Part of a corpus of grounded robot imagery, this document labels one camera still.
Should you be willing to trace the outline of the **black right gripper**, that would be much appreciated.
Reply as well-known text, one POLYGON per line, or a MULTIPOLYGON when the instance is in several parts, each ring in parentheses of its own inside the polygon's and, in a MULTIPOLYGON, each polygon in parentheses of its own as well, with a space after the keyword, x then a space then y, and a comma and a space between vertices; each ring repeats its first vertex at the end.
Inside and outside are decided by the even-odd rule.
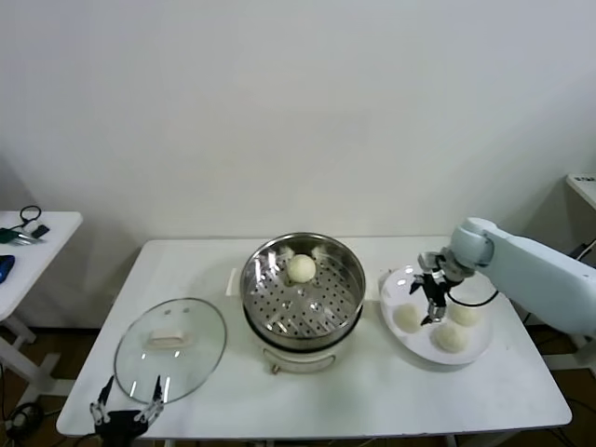
POLYGON ((427 298, 427 314, 420 322, 421 325, 439 323, 446 313, 446 295, 453 286, 442 269, 431 269, 423 274, 415 274, 410 286, 409 294, 414 294, 423 288, 427 298))

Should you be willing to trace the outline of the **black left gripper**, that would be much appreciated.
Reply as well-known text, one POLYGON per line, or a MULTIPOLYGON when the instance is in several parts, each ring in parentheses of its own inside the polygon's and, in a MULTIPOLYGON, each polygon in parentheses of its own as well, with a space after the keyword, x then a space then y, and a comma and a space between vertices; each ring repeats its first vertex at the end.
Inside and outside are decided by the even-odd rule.
POLYGON ((130 447, 145 433, 144 422, 154 422, 163 411, 161 376, 156 378, 152 400, 143 410, 106 411, 115 377, 112 375, 102 388, 99 397, 89 404, 89 411, 95 425, 95 434, 102 446, 130 447))

